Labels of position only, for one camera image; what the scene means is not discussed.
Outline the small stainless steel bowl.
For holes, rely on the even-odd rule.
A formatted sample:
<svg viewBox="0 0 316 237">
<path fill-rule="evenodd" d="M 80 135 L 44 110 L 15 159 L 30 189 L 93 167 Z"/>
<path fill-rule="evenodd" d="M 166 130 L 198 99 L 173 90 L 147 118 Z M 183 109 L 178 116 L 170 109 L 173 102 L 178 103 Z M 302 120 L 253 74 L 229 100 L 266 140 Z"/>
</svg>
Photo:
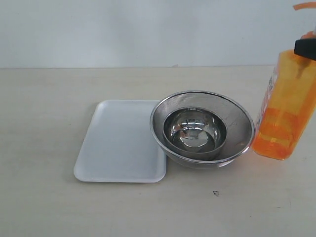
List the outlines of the small stainless steel bowl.
<svg viewBox="0 0 316 237">
<path fill-rule="evenodd" d="M 214 160 L 226 143 L 224 121 L 203 108 L 179 108 L 163 123 L 166 146 L 178 155 L 196 160 Z"/>
</svg>

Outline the orange pump soap bottle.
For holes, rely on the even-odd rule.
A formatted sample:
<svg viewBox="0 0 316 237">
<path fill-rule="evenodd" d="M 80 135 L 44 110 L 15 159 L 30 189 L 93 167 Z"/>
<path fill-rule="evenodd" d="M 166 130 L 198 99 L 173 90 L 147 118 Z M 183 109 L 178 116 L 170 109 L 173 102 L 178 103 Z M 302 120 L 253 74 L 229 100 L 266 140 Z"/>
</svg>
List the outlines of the orange pump soap bottle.
<svg viewBox="0 0 316 237">
<path fill-rule="evenodd" d="M 315 30 L 300 39 L 315 38 Z M 293 153 L 316 107 L 316 61 L 281 52 L 256 121 L 255 153 L 279 160 Z"/>
</svg>

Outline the white rectangular plastic tray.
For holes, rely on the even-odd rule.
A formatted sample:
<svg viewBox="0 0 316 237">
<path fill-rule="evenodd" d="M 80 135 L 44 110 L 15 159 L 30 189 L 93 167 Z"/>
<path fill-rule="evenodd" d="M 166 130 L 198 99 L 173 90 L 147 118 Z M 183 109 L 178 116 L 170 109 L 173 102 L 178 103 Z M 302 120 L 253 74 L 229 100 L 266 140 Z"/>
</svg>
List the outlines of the white rectangular plastic tray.
<svg viewBox="0 0 316 237">
<path fill-rule="evenodd" d="M 167 159 L 150 131 L 156 100 L 98 103 L 74 166 L 82 182 L 156 183 Z"/>
</svg>

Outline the steel mesh strainer bowl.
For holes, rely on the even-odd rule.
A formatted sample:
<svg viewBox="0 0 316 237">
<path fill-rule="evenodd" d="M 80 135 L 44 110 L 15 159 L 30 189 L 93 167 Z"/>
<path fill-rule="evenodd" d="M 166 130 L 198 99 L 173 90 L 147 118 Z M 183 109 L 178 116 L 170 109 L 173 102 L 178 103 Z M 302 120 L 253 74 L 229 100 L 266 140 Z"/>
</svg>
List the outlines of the steel mesh strainer bowl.
<svg viewBox="0 0 316 237">
<path fill-rule="evenodd" d="M 214 160 L 196 160 L 173 152 L 163 138 L 165 118 L 179 108 L 203 108 L 217 114 L 227 126 L 226 143 Z M 250 148 L 255 135 L 254 122 L 249 113 L 236 101 L 213 92 L 189 90 L 162 99 L 152 110 L 150 130 L 160 148 L 173 161 L 190 168 L 221 167 L 231 163 Z"/>
</svg>

